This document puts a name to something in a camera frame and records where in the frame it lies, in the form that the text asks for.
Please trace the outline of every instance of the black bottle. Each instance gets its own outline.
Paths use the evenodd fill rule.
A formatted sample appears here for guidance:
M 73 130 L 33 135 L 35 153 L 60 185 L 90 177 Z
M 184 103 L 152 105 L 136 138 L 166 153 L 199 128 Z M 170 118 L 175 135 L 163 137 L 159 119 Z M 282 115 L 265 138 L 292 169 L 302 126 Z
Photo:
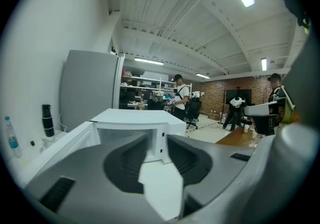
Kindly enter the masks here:
M 50 107 L 51 106 L 49 104 L 42 105 L 42 123 L 43 123 L 43 128 L 45 131 L 45 135 L 47 137 L 51 137 L 51 136 L 55 135 L 54 123 L 52 121 Z

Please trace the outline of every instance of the gray refrigerator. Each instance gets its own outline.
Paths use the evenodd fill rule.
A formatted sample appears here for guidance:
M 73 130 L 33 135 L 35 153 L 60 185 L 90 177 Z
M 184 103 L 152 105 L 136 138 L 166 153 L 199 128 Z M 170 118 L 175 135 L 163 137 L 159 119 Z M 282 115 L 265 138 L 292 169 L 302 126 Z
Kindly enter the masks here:
M 61 122 L 69 132 L 108 108 L 119 107 L 124 57 L 70 50 L 61 80 Z

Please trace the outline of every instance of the wooden table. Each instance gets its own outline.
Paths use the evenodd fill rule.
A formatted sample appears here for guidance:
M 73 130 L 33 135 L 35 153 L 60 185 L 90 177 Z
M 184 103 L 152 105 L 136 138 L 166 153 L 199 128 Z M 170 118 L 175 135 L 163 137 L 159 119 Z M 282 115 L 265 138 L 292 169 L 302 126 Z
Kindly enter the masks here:
M 252 130 L 244 132 L 244 128 L 237 127 L 227 136 L 216 142 L 217 144 L 252 147 L 253 142 L 257 139 L 252 139 Z

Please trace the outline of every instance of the water bottle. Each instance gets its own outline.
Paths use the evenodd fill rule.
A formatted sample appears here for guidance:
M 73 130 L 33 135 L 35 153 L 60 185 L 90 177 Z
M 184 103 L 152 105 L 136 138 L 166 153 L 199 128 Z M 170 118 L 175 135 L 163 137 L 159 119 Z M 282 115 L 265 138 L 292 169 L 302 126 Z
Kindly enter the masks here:
M 10 148 L 13 151 L 14 157 L 20 158 L 22 156 L 22 151 L 21 151 L 21 148 L 19 147 L 19 143 L 15 134 L 14 128 L 10 122 L 10 117 L 6 116 L 4 120 L 6 123 L 6 135 L 8 137 Z

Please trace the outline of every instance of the brick wall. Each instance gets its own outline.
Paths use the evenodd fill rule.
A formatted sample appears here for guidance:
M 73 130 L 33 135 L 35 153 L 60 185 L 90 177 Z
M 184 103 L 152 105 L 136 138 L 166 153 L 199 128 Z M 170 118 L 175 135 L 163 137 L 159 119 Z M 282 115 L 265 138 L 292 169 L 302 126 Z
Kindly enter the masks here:
M 222 111 L 222 101 L 224 89 L 236 89 L 237 86 L 240 89 L 251 89 L 252 92 L 252 104 L 264 103 L 264 91 L 266 88 L 266 100 L 268 100 L 271 94 L 270 82 L 267 80 L 267 76 L 260 76 L 259 78 L 245 77 L 235 79 L 225 79 L 210 82 L 194 82 L 192 83 L 192 91 L 202 91 L 204 96 L 200 98 L 202 102 L 201 112 L 209 114 L 212 111 L 217 113 Z M 228 111 L 229 105 L 224 106 L 224 111 Z

